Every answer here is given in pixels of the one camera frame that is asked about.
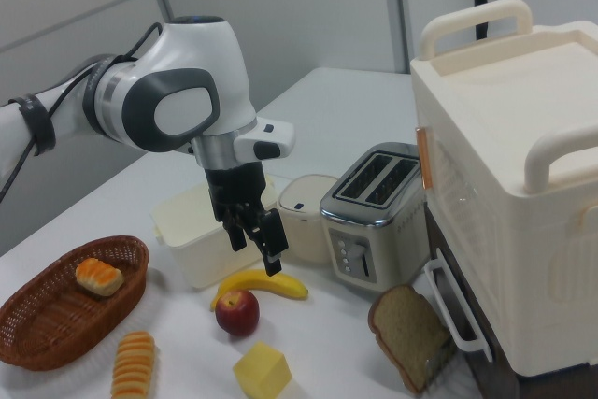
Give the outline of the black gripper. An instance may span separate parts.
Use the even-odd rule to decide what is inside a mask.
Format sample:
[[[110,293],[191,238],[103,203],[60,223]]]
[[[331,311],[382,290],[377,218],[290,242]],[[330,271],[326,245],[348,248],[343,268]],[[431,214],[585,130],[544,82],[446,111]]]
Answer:
[[[262,254],[266,275],[279,273],[280,257],[288,242],[279,212],[263,208],[262,193],[266,185],[263,165],[253,162],[205,172],[215,218],[223,222],[232,249],[242,250],[247,246],[244,230],[238,224],[250,225],[249,236]]]

